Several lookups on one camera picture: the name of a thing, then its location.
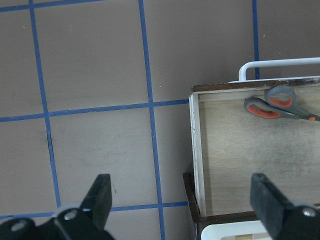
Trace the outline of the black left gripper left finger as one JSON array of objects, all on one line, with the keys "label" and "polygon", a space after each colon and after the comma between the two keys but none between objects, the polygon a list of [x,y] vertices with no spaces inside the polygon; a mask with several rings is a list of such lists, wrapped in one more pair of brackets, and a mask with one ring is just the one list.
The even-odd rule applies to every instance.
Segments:
[{"label": "black left gripper left finger", "polygon": [[110,174],[99,174],[79,207],[98,230],[104,230],[112,208]]}]

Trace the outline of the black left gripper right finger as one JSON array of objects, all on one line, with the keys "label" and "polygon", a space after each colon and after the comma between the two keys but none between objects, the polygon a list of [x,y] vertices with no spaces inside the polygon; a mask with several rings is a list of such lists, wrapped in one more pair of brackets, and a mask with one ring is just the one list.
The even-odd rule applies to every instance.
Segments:
[{"label": "black left gripper right finger", "polygon": [[294,209],[293,203],[263,173],[251,176],[250,205],[273,240],[280,236]]}]

